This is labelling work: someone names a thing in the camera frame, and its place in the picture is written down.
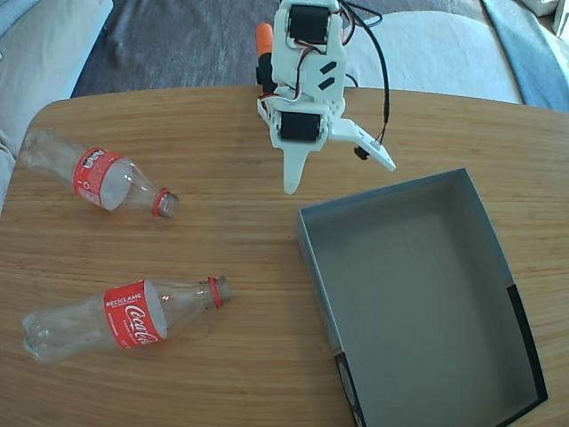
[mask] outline cardboard box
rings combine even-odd
[[[298,237],[357,425],[502,426],[547,399],[465,169],[301,209]]]

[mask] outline orange part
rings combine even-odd
[[[270,24],[257,26],[257,56],[273,52],[273,28]]]

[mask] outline blue blanket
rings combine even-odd
[[[540,23],[514,0],[482,0],[508,56],[524,102],[569,112],[569,85]]]

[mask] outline robotic arm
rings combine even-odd
[[[328,140],[353,142],[362,158],[372,156],[390,171],[396,168],[382,144],[341,118],[348,65],[344,46],[351,37],[343,34],[341,15],[337,0],[283,0],[274,38],[269,24],[257,27],[257,79],[263,86],[257,110],[273,147],[283,151],[288,194],[299,187],[309,154]]]

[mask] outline empty plastic bottle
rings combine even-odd
[[[220,308],[230,297],[225,278],[195,284],[147,278],[67,307],[32,311],[22,321],[24,349],[39,362],[52,362],[162,341],[174,326]]]
[[[51,130],[30,132],[20,158],[28,169],[57,178],[108,211],[129,206],[170,218],[178,205],[175,195],[156,187],[129,159],[67,141]]]

